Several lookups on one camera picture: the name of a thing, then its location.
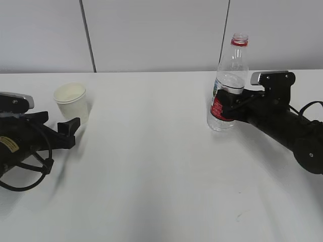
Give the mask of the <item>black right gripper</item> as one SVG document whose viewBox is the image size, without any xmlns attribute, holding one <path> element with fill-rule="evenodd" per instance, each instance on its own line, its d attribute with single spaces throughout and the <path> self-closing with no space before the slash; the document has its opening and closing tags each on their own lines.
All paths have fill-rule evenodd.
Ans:
<svg viewBox="0 0 323 242">
<path fill-rule="evenodd" d="M 289 104 L 271 99 L 265 91 L 244 89 L 233 94 L 220 90 L 216 94 L 216 116 L 247 123 L 253 116 L 262 118 L 289 110 Z"/>
</svg>

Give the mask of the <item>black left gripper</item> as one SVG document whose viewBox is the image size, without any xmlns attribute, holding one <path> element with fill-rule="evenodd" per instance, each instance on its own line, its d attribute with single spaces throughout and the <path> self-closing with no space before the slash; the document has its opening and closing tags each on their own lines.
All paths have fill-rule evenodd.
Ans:
<svg viewBox="0 0 323 242">
<path fill-rule="evenodd" d="M 75 133 L 81 126 L 79 117 L 58 123 L 58 130 L 44 125 L 48 112 L 25 114 L 24 117 L 1 117 L 1 154 L 14 154 L 38 150 L 71 149 L 75 146 Z"/>
</svg>

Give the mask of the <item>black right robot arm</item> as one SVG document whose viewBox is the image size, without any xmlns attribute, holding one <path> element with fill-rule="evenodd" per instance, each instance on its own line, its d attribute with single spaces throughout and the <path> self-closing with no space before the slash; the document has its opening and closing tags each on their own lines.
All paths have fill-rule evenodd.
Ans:
<svg viewBox="0 0 323 242">
<path fill-rule="evenodd" d="M 281 98 L 267 91 L 243 90 L 241 94 L 219 90 L 215 100 L 220 103 L 221 116 L 248 123 L 292 151 L 299 165 L 313 174 L 322 174 L 322 122 L 308 120 L 304 111 L 290 111 Z"/>
</svg>

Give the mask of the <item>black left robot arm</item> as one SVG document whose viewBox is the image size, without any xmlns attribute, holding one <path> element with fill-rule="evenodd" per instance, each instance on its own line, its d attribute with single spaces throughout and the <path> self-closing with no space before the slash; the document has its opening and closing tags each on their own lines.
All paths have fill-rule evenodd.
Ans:
<svg viewBox="0 0 323 242">
<path fill-rule="evenodd" d="M 1 175 L 15 166 L 47 175 L 52 151 L 75 146 L 80 118 L 58 123 L 57 131 L 45 125 L 48 119 L 47 111 L 1 117 Z"/>
</svg>

